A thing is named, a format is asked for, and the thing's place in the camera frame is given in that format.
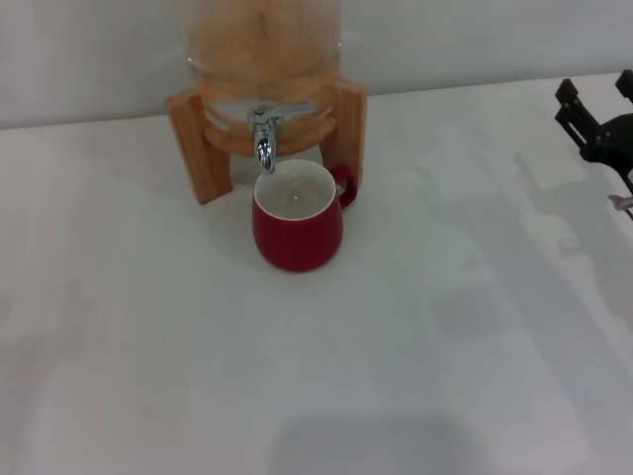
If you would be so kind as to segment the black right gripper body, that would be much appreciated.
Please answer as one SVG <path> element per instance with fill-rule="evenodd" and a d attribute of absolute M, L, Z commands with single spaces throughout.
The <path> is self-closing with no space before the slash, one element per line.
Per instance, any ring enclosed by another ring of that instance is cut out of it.
<path fill-rule="evenodd" d="M 620 115 L 604 124 L 592 125 L 586 141 L 581 150 L 583 160 L 611 168 L 631 191 L 632 115 Z"/>

